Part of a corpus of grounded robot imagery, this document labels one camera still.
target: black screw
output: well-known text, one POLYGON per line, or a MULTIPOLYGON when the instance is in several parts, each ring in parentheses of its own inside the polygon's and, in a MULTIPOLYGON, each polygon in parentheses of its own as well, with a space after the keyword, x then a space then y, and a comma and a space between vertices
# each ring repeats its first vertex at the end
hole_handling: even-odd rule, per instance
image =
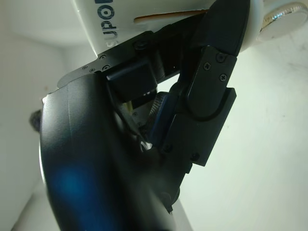
POLYGON ((103 54, 101 57, 100 57, 100 60, 106 58, 107 56, 105 54, 103 54))
POLYGON ((110 65, 106 65, 106 66, 103 67, 103 71, 105 71, 105 70, 107 70, 109 68, 110 68, 110 65))
POLYGON ((227 75, 226 74, 221 74, 220 77, 219 77, 220 81, 221 82, 226 82, 227 80, 227 75))
POLYGON ((136 50, 144 50, 149 45, 148 41, 142 40, 135 43, 135 49, 136 50))
POLYGON ((194 153, 194 154, 192 154, 192 156, 191 156, 191 161, 196 162, 196 161, 199 160, 199 158, 200 158, 199 153, 194 153))
POLYGON ((227 58, 227 55, 223 53, 219 53, 216 55, 216 61, 219 63, 223 63, 226 60, 226 58, 227 58))
POLYGON ((210 63, 205 63, 203 66, 205 71, 208 71, 209 69, 211 69, 211 64, 210 63))
POLYGON ((165 153, 170 153, 173 149, 173 146, 172 144, 167 144, 165 147, 164 147, 164 152, 165 153))

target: white wall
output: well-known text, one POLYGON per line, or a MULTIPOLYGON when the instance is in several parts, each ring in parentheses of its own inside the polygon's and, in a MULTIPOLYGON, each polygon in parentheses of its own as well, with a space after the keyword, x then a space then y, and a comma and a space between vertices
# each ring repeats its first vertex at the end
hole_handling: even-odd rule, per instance
POLYGON ((12 30, 61 47, 87 43, 71 0, 4 0, 12 30))
POLYGON ((0 231, 9 231, 40 178, 39 135, 29 125, 64 75, 59 49, 13 35, 0 1, 0 231))

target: robotic arm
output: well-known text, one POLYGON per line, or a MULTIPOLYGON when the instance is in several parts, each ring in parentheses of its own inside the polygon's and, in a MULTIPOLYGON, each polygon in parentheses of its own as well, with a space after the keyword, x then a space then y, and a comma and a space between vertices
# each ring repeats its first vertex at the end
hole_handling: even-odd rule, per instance
POLYGON ((249 7, 217 0, 58 82, 44 100, 40 162, 61 230, 173 230, 181 182, 206 165, 236 98, 227 84, 249 7), (156 91, 177 73, 169 92, 156 91))

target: screw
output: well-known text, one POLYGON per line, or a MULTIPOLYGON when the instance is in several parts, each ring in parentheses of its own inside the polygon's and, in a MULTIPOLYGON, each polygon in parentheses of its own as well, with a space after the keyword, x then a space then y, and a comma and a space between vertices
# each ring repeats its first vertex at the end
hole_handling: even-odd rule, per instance
POLYGON ((203 66, 203 69, 205 71, 208 71, 209 69, 211 69, 211 64, 210 63, 205 63, 204 66, 203 66))
POLYGON ((167 144, 165 147, 164 147, 164 151, 165 153, 170 153, 172 151, 173 147, 171 144, 167 144))
POLYGON ((226 82, 227 80, 227 75, 226 74, 221 74, 220 77, 219 77, 220 81, 221 82, 226 82))
POLYGON ((107 70, 109 68, 110 68, 110 65, 106 65, 106 66, 103 67, 103 71, 105 71, 105 70, 107 70))
POLYGON ((216 61, 219 63, 223 63, 226 60, 226 58, 227 58, 227 55, 223 53, 219 53, 216 55, 216 61))
POLYGON ((192 154, 192 156, 191 156, 191 161, 196 162, 196 161, 199 160, 199 158, 200 158, 199 153, 194 153, 194 154, 192 154))
POLYGON ((144 50, 147 46, 149 45, 149 42, 148 41, 138 41, 135 43, 135 49, 136 50, 144 50))
POLYGON ((101 57, 100 57, 100 60, 106 58, 107 56, 105 54, 103 54, 101 57))

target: black curved housing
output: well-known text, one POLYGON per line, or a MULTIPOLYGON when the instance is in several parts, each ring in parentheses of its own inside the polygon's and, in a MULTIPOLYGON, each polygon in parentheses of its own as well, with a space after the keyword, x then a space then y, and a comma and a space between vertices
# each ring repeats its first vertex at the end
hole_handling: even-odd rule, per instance
POLYGON ((61 230, 160 230, 140 155, 111 106, 104 77, 81 77, 46 97, 40 159, 61 230))

